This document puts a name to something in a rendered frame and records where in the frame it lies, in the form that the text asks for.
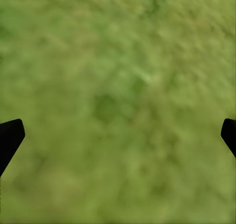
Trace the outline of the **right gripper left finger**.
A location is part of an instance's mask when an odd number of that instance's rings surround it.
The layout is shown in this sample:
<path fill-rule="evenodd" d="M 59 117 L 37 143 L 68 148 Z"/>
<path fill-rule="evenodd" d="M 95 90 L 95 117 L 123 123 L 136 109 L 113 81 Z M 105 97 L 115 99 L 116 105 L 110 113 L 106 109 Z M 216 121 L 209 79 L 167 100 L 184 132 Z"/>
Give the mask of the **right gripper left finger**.
<path fill-rule="evenodd" d="M 4 173 L 24 138 L 25 130 L 21 119 L 0 124 L 0 176 Z"/>

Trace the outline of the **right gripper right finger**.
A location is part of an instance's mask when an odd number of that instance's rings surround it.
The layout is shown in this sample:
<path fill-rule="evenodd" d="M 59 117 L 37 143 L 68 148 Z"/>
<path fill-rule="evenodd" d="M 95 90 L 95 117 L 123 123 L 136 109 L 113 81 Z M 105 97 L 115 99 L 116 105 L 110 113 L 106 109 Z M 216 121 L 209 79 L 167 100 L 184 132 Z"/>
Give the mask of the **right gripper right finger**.
<path fill-rule="evenodd" d="M 236 157 L 236 120 L 225 119 L 221 136 Z"/>

